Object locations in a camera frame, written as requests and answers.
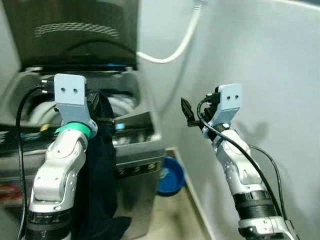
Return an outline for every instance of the washing machine drum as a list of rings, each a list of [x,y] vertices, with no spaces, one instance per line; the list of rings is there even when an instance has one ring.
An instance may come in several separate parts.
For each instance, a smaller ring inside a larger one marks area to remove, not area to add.
[[[108,97],[115,117],[131,113],[135,108],[135,101],[131,96],[115,94]],[[29,123],[33,126],[50,124],[57,126],[61,124],[61,116],[55,110],[56,102],[46,101],[36,106],[30,115]]]

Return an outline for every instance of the dark cloth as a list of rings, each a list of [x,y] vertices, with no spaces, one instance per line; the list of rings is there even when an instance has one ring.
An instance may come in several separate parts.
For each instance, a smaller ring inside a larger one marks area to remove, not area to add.
[[[95,113],[114,118],[106,97],[101,97]],[[86,162],[79,172],[72,223],[72,240],[119,240],[128,229],[129,217],[113,218],[117,209],[116,177],[113,166],[116,150],[112,143],[115,125],[97,122],[97,135],[88,141]]]

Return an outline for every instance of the white cable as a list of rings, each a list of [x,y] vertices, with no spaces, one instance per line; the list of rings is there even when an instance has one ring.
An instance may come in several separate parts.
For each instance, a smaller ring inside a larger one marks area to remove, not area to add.
[[[185,32],[184,38],[183,38],[182,42],[180,43],[179,47],[175,50],[175,52],[171,56],[168,56],[163,59],[159,59],[159,58],[155,58],[153,56],[150,56],[148,54],[145,54],[141,51],[138,51],[136,54],[140,58],[145,59],[147,61],[150,61],[152,63],[156,63],[156,64],[166,64],[166,63],[172,62],[173,60],[178,58],[183,53],[183,51],[186,49],[186,47],[188,46],[192,36],[194,35],[194,33],[196,31],[196,28],[197,28],[197,25],[198,25],[198,22],[200,19],[200,15],[201,15],[201,2],[197,3],[193,7],[192,17],[189,22],[188,28]]]

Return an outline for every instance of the robotic arm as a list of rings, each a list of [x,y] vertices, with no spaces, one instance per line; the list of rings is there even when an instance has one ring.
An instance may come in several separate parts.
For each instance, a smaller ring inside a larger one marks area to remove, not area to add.
[[[284,239],[285,236],[298,240],[291,221],[284,219],[279,207],[275,206],[278,204],[273,193],[268,191],[268,183],[263,181],[258,164],[255,163],[257,170],[249,161],[249,146],[235,130],[230,129],[241,100],[242,86],[229,84],[217,87],[215,93],[207,94],[200,102],[197,109],[200,120],[195,120],[191,105],[183,98],[181,107],[188,126],[200,127],[204,137],[211,140],[240,217],[239,233],[247,240]],[[209,107],[200,113],[205,102]]]
[[[33,182],[25,240],[70,240],[77,175],[86,161],[88,139],[98,131],[85,97],[86,79],[56,74],[54,97],[62,117],[58,136]]]

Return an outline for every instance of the tiled floor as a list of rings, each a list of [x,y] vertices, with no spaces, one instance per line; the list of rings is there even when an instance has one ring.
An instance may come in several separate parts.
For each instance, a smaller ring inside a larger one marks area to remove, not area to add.
[[[156,196],[149,233],[135,240],[205,240],[186,188],[171,197]]]

